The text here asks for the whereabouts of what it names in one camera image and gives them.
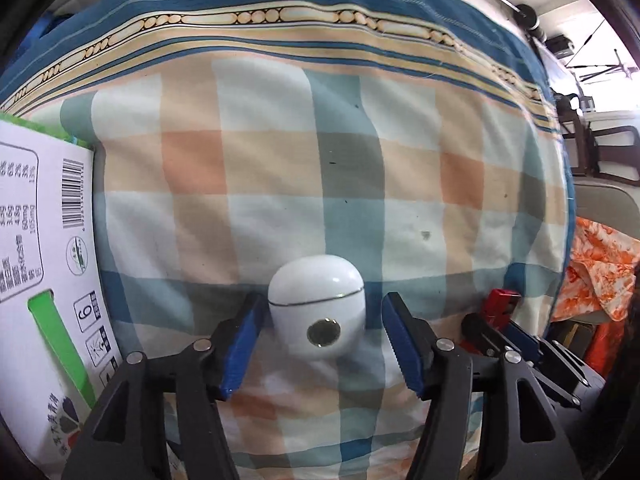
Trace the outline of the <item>white green cardboard box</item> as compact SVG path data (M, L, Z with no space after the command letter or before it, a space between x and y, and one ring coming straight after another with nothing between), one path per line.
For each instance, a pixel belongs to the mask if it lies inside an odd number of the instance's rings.
M93 159L64 131L1 118L1 417L50 479L122 362L94 247Z

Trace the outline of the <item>red rectangular box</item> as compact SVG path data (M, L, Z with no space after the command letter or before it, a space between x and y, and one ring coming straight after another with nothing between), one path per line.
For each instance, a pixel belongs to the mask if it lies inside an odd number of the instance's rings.
M495 356L511 343L503 335L522 296L514 290L493 289L478 312L465 315L460 346L470 353Z

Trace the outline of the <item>orange white patterned cloth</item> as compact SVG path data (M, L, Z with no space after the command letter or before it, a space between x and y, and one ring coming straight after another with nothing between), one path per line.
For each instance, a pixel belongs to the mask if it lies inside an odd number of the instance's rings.
M639 241L597 221L578 217L570 263L556 298L551 321L603 312L623 321L636 287Z

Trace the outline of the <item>plaid blue bordered cloth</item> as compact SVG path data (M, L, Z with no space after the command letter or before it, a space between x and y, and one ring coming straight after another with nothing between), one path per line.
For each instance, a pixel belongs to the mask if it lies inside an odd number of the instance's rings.
M5 112L96 150L99 268L122 352L210 334L285 263L364 281L357 347L260 336L222 404L244 479L400 479L427 406L380 317L447 334L495 288L543 333L575 227L544 66L464 0L101 0L1 77Z

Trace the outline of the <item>dark wooden rack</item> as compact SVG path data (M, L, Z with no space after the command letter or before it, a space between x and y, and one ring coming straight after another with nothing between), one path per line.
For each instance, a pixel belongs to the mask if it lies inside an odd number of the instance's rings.
M638 188L639 113L585 112L577 94L557 94L555 104L573 176Z

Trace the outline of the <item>blue foam mat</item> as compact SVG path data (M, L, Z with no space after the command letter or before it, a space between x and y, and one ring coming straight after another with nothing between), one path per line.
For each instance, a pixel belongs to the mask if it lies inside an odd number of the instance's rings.
M54 14L53 12L47 11L40 18L40 23L42 25L40 36L46 36L49 32L52 32L53 29L56 29L64 23L69 17L70 14Z

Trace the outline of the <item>white earbud case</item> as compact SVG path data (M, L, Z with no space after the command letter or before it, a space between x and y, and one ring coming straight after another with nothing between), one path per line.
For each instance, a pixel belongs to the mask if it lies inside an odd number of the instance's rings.
M268 287L271 319L290 356L304 361L344 356L366 325L364 281L356 266L334 255L281 266Z

